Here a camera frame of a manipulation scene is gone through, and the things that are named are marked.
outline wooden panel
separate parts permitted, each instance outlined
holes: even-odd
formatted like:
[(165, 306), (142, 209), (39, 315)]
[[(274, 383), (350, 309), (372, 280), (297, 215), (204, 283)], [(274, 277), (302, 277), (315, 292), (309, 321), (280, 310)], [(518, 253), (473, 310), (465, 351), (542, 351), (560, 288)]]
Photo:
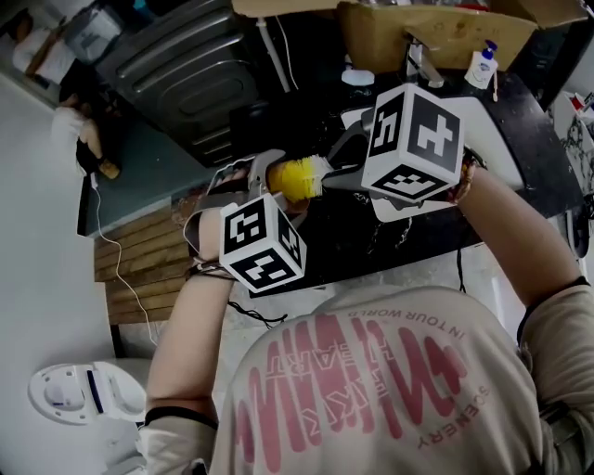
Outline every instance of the wooden panel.
[[(135, 288), (154, 282), (161, 282), (162, 280), (168, 280), (170, 278), (183, 277), (187, 279), (189, 277), (188, 270), (192, 264), (193, 262), (191, 259), (184, 259), (178, 263), (172, 263), (165, 265), (164, 267), (158, 267), (156, 269), (150, 269), (148, 271), (126, 276), (126, 282)], [(122, 289), (127, 289), (127, 287), (119, 278), (115, 278), (106, 283), (106, 292), (108, 294)]]
[[(174, 307), (157, 308), (155, 310), (147, 310), (149, 322), (161, 322), (169, 320), (171, 312)], [(110, 315), (110, 325), (124, 325), (130, 323), (145, 323), (147, 321), (145, 313), (140, 312), (126, 312), (125, 314)]]
[[(130, 261), (131, 259), (134, 259), (136, 257), (150, 254), (155, 250), (171, 248), (176, 244), (180, 244), (182, 242), (186, 242), (184, 240), (184, 235), (180, 229), (176, 229), (171, 233), (155, 237), (154, 239), (150, 239), (146, 242), (136, 244), (131, 248), (124, 249), (122, 251), (122, 263)], [(119, 253), (115, 252), (101, 259), (96, 259), (95, 270), (98, 271), (99, 269), (104, 269), (105, 267), (109, 267), (110, 265), (115, 265), (118, 262), (118, 255)]]
[[(134, 272), (152, 269), (153, 267), (162, 266), (168, 263), (175, 263), (184, 258), (189, 258), (187, 243), (184, 241), (169, 249), (156, 250), (150, 254), (131, 259), (125, 263), (120, 264), (120, 276), (128, 276)], [(115, 275), (115, 265), (106, 267), (95, 272), (96, 282), (105, 282), (112, 280)]]
[[(141, 229), (145, 229), (146, 227), (156, 225), (157, 223), (161, 223), (162, 221), (168, 219), (171, 219), (171, 206), (169, 205), (164, 208), (161, 208), (160, 210), (152, 212), (151, 214), (142, 216), (141, 218), (134, 220), (132, 223), (128, 223), (127, 225), (120, 226), (109, 233), (105, 233), (105, 237), (117, 241), (123, 238), (124, 236), (129, 236), (140, 231)], [(96, 249), (110, 247), (117, 250), (117, 246), (105, 242), (101, 238), (96, 240), (96, 244)]]
[[(142, 306), (145, 310), (154, 310), (156, 308), (173, 307), (175, 299), (179, 292), (165, 293), (162, 295), (155, 295), (154, 297), (147, 297), (146, 299), (140, 299)], [(108, 314), (125, 314), (128, 312), (142, 312), (138, 307), (136, 300), (126, 302), (108, 302)]]
[[(141, 242), (148, 241), (158, 236), (162, 236), (172, 231), (179, 230), (179, 228), (170, 220), (167, 219), (162, 223), (158, 223), (153, 226), (149, 226), (145, 229), (141, 229), (137, 233), (131, 234), (130, 236), (122, 237), (118, 240), (122, 249), (128, 249)], [(97, 248), (95, 251), (95, 259), (101, 259), (102, 257), (118, 252), (118, 247), (115, 244), (109, 244), (109, 246), (102, 246)]]
[[(146, 297), (153, 297), (155, 295), (178, 292), (182, 287), (184, 287), (185, 283), (185, 277), (177, 277), (170, 278), (168, 280), (162, 280), (161, 282), (153, 282), (152, 284), (147, 284), (145, 286), (133, 287), (133, 289), (135, 290), (136, 294), (138, 294), (140, 299), (144, 299)], [(123, 302), (136, 299), (135, 294), (126, 286), (124, 286), (123, 289), (114, 289), (110, 285), (107, 285), (106, 294), (108, 296), (108, 301), (110, 302)]]

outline yellow object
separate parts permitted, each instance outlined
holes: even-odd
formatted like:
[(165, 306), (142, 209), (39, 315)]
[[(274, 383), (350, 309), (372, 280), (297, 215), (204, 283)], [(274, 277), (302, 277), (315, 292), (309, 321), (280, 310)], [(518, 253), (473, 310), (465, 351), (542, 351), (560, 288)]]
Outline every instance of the yellow object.
[(300, 160), (285, 161), (267, 173), (271, 193), (279, 191), (289, 201), (296, 203), (322, 195), (322, 178), (332, 171), (326, 159), (313, 155)]

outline person in background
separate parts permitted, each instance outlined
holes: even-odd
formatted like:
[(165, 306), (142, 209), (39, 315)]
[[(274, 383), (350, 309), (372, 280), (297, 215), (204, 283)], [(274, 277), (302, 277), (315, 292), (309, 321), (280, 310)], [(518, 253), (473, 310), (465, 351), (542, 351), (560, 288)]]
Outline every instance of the person in background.
[[(487, 170), (463, 170), (449, 200), (527, 307), (519, 346), (456, 290), (351, 289), (255, 342), (217, 416), (233, 281), (193, 276), (148, 377), (148, 473), (585, 473), (594, 461), (592, 289), (544, 217)], [(219, 256), (219, 229), (219, 210), (200, 216), (192, 245), (204, 262)]]
[(75, 165), (78, 163), (86, 174), (101, 172), (113, 180), (120, 169), (105, 158), (99, 128), (91, 119), (92, 112), (91, 105), (75, 94), (61, 102), (54, 112), (52, 142), (68, 161), (68, 166), (80, 170)]
[(60, 102), (76, 94), (82, 102), (99, 110), (102, 99), (98, 93), (97, 76), (93, 68), (79, 61), (62, 41), (66, 27), (66, 24), (60, 24), (52, 31), (34, 28), (29, 11), (21, 10), (6, 25), (8, 34), (17, 44), (12, 56), (13, 65), (28, 77), (38, 74), (58, 84)]

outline black table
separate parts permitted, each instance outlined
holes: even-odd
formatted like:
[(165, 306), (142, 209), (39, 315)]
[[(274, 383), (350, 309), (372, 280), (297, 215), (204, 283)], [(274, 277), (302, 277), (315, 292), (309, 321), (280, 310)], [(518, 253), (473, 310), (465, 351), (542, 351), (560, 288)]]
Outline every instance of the black table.
[[(385, 75), (369, 88), (336, 83), (239, 110), (231, 118), (235, 156), (269, 148), (283, 149), (294, 159), (325, 156), (344, 130), (341, 112), (370, 107), (377, 94), (397, 85), (394, 75)], [(497, 103), (491, 91), (472, 90), (459, 73), (432, 92), (442, 97), (477, 96), (483, 102), (523, 176), (520, 196), (545, 217), (583, 203), (551, 119), (516, 75), (499, 74)], [(360, 160), (366, 146), (353, 143), (348, 153)], [(411, 226), (409, 220), (384, 224), (364, 194), (341, 190), (328, 190), (312, 200), (299, 233), (307, 244), (305, 277), (254, 297), (363, 276), (480, 242), (457, 208), (415, 216)]]

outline lotion bottle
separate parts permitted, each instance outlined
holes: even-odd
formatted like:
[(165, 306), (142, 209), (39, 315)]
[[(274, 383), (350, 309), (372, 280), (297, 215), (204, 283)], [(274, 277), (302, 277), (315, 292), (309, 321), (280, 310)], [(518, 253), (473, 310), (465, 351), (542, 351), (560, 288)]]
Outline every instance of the lotion bottle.
[(478, 89), (486, 89), (491, 82), (493, 74), (497, 71), (499, 65), (493, 56), (497, 51), (497, 45), (492, 41), (486, 40), (486, 46), (482, 52), (475, 51), (472, 54), (471, 66), (464, 79)]

